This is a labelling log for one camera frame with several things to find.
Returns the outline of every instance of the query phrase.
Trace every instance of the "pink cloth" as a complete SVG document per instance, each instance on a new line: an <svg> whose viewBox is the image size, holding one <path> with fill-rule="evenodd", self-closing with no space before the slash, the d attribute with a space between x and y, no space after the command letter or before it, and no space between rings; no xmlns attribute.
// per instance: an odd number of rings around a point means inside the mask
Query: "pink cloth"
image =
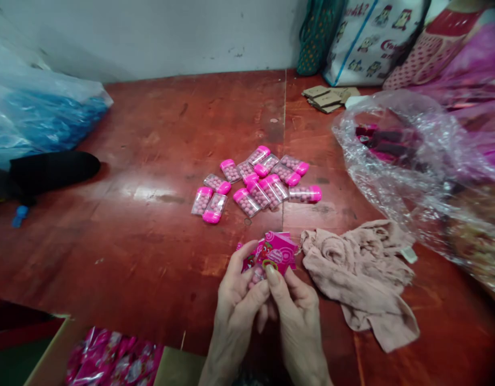
<svg viewBox="0 0 495 386"><path fill-rule="evenodd" d="M301 234L302 262L317 287L342 304L352 330L372 328L387 353L420 334L412 310L400 297L413 271L396 257L413 242L390 220L367 222L342 236L322 229Z"/></svg>

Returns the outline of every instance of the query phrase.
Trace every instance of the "wooden table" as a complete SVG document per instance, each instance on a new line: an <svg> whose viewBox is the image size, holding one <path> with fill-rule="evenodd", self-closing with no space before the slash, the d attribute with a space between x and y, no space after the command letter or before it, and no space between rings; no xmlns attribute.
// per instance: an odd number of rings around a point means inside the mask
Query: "wooden table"
<svg viewBox="0 0 495 386"><path fill-rule="evenodd" d="M115 104L79 147L105 164L89 183L39 198L21 229L0 205L0 297L206 354L217 288L239 241L316 227L342 234L382 218L348 176L331 132L336 114L301 91L324 84L293 70L185 76L106 87ZM374 90L362 90L372 93ZM258 146L312 166L317 205L284 203L252 222L232 200L220 223L191 216L196 188ZM403 298L421 337L384 354L321 298L323 343L335 385L483 385L495 376L495 307L472 279L416 244L416 278ZM311 282L298 262L298 275ZM278 378L277 325L255 334L248 365Z"/></svg>

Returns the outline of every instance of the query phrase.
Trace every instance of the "brown cardboard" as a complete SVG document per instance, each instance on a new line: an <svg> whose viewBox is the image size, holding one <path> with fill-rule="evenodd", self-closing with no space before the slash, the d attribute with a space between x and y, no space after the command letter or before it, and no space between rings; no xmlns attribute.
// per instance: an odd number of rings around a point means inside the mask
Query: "brown cardboard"
<svg viewBox="0 0 495 386"><path fill-rule="evenodd" d="M206 357L166 347L154 386L196 386Z"/></svg>
<svg viewBox="0 0 495 386"><path fill-rule="evenodd" d="M308 103L310 105L312 105L313 107L315 107L317 110L322 111L325 114L329 114L329 113L335 111L337 108L342 106L340 103L336 103L336 104L331 105L331 106L321 107L321 106L317 105L313 99L308 99Z"/></svg>
<svg viewBox="0 0 495 386"><path fill-rule="evenodd" d="M324 86L315 86L304 90L301 95L307 98L317 98L321 95L329 93L329 88Z"/></svg>
<svg viewBox="0 0 495 386"><path fill-rule="evenodd" d="M330 88L335 94L342 98L341 104L345 104L349 97L359 96L360 92L356 87L333 87Z"/></svg>
<svg viewBox="0 0 495 386"><path fill-rule="evenodd" d="M333 92L329 92L317 98L313 98L313 103L319 107L331 106L339 103L342 100L340 96Z"/></svg>
<svg viewBox="0 0 495 386"><path fill-rule="evenodd" d="M24 386L62 386L65 384L70 353L85 338L88 327L67 319L38 361Z"/></svg>

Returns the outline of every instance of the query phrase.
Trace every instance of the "cartoon print bag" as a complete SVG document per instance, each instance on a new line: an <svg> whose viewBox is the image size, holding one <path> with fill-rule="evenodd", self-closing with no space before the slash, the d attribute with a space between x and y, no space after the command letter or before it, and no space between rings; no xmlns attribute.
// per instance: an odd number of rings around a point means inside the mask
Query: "cartoon print bag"
<svg viewBox="0 0 495 386"><path fill-rule="evenodd" d="M331 86L383 83L427 11L418 0L348 0L323 76Z"/></svg>

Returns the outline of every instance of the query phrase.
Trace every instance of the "blue plastic bag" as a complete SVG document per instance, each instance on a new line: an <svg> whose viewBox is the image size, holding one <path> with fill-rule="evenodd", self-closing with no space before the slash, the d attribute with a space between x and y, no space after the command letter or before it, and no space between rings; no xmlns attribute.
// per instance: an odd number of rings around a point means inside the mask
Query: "blue plastic bag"
<svg viewBox="0 0 495 386"><path fill-rule="evenodd" d="M14 158L74 149L112 104L99 82L0 66L0 169Z"/></svg>

